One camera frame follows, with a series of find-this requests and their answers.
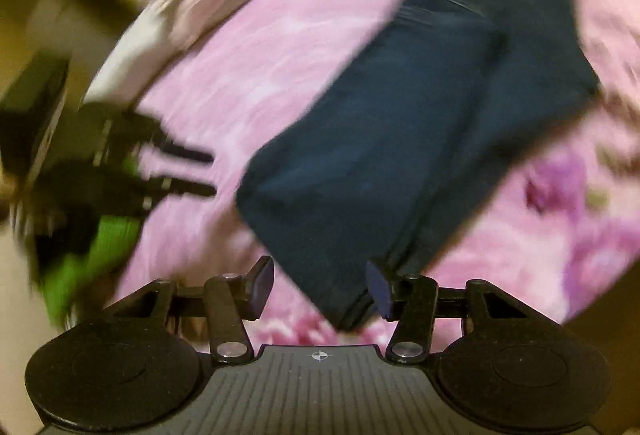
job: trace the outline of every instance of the brown surface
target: brown surface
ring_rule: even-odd
[[[605,435],[640,427],[640,263],[568,327],[609,361],[612,388],[596,427]]]

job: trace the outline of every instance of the dark blue cloth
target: dark blue cloth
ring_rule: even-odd
[[[371,312],[366,260],[423,269],[596,85],[573,0],[404,0],[256,153],[238,208],[322,314],[354,329]]]

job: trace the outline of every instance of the bed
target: bed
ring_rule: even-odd
[[[200,168],[143,152],[143,173],[218,186],[212,201],[170,199],[145,224],[115,299],[156,278],[201,285],[248,271],[266,251],[242,223],[234,195],[251,156],[294,122],[369,41],[399,0],[251,0],[174,60],[140,109],[175,137],[216,152]],[[494,198],[425,269],[444,287],[486,279],[564,322],[604,293],[640,254],[640,11],[638,0],[577,0],[582,45],[602,98],[554,133],[503,180]],[[337,333],[276,268],[255,347],[377,343],[393,324]],[[460,336],[438,320],[432,349]]]

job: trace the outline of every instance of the pink floral fabric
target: pink floral fabric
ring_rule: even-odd
[[[159,277],[201,285],[212,275],[251,268],[264,248],[234,208],[245,166],[313,104],[399,1],[252,0],[156,81],[142,109],[217,158],[201,168],[145,153],[143,171],[212,182],[219,195],[162,203],[145,224],[118,297]],[[603,91],[640,105],[638,0],[577,0],[577,17]],[[446,287],[484,278],[554,320],[575,315],[640,254],[640,184],[614,177],[596,155],[599,146],[615,145],[624,154],[639,143],[637,131],[594,106],[511,170],[428,274]],[[606,196],[598,208],[586,205],[592,190]],[[385,345],[393,325],[378,319],[358,333],[338,334],[278,269],[262,318],[247,328],[257,347]],[[432,349],[458,336],[457,320],[438,320]]]

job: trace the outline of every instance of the black circular disc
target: black circular disc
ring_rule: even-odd
[[[132,429],[178,408],[200,378],[195,350],[148,319],[82,323],[27,364],[33,404],[62,426]]]
[[[498,430],[576,427],[609,391],[602,355],[571,338],[514,343],[470,333],[442,353],[436,373],[455,406]]]

